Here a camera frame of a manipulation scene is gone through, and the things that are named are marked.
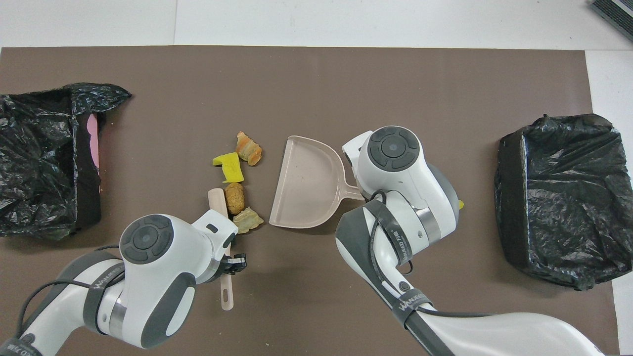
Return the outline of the pink bin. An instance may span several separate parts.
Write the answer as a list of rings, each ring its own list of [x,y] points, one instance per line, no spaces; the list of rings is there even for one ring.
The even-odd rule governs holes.
[[[101,171],[99,167],[99,124],[95,113],[91,113],[88,117],[87,131],[89,134],[91,158],[97,171],[97,177],[101,178]]]

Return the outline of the notched yellow sponge piece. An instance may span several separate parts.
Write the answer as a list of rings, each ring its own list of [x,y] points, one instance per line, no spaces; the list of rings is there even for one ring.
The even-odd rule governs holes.
[[[240,183],[244,181],[244,175],[240,168],[240,158],[236,152],[216,156],[212,160],[214,166],[220,166],[224,174],[223,183]]]

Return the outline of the brown oval toy bread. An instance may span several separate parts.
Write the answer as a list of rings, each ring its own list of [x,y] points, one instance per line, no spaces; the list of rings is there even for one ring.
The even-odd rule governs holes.
[[[229,214],[237,216],[246,209],[246,198],[242,184],[232,182],[224,188],[224,193]]]

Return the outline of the dark ribbed panel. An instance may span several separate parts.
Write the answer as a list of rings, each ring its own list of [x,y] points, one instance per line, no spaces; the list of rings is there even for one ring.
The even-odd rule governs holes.
[[[593,0],[590,8],[633,42],[633,0]]]

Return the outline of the brown table mat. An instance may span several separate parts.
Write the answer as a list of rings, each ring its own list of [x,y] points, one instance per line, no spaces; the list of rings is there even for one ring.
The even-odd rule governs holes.
[[[72,260],[113,245],[153,213],[192,222],[221,187],[215,156],[244,131],[263,148],[242,165],[249,205],[269,219],[287,137],[342,145],[399,125],[421,140],[465,201],[457,230],[416,254],[408,277],[437,309],[535,312],[579,329],[619,354],[611,284],[584,292],[531,278],[505,259],[494,176],[500,138],[544,114],[593,112],[582,50],[483,50],[239,46],[4,48],[0,94],[72,83],[116,84],[133,94],[109,111],[99,138],[102,218],[61,241],[0,237],[0,344],[20,307]],[[235,306],[220,285],[199,286],[181,330],[151,350],[84,328],[59,356],[422,356],[423,348],[345,263],[335,245],[344,200],[327,223],[240,235],[247,268],[233,277]]]

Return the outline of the beige plastic dustpan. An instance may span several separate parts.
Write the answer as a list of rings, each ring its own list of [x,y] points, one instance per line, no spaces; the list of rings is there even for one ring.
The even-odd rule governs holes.
[[[341,156],[318,140],[291,135],[283,151],[269,224],[312,228],[325,223],[342,200],[360,200],[360,190],[346,182]]]

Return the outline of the toy croissant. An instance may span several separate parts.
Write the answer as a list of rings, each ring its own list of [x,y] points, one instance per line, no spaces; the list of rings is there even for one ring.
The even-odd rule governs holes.
[[[262,147],[255,143],[246,133],[239,131],[236,135],[237,142],[235,152],[240,159],[247,162],[249,166],[255,166],[260,162],[263,155]]]

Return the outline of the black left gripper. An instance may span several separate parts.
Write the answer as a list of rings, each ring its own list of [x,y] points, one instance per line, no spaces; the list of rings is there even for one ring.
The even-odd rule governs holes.
[[[242,272],[247,267],[246,253],[237,253],[231,257],[230,252],[225,253],[220,259],[219,266],[217,268],[217,278],[223,275],[234,275],[235,273]]]

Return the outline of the black plastic trash bag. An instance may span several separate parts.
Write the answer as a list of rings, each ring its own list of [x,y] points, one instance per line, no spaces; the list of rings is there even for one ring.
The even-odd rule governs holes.
[[[74,83],[0,94],[0,237],[59,241],[101,220],[101,178],[88,123],[132,94]]]
[[[505,259],[577,291],[633,272],[633,185],[622,136],[594,113],[544,115],[500,139],[495,209]]]

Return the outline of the beige hand brush black bristles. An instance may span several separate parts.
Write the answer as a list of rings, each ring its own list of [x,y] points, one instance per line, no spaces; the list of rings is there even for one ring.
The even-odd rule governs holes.
[[[221,188],[214,188],[208,191],[209,208],[219,212],[222,216],[229,218],[226,205],[225,192]],[[224,273],[220,277],[221,305],[224,311],[230,311],[234,307],[234,295],[231,275]]]

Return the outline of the pale lumpy toy bread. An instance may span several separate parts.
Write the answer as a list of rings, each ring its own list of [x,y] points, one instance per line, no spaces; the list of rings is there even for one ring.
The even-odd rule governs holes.
[[[244,234],[258,228],[264,223],[262,217],[258,215],[252,208],[247,207],[239,214],[232,218],[233,223],[237,226],[237,234]]]

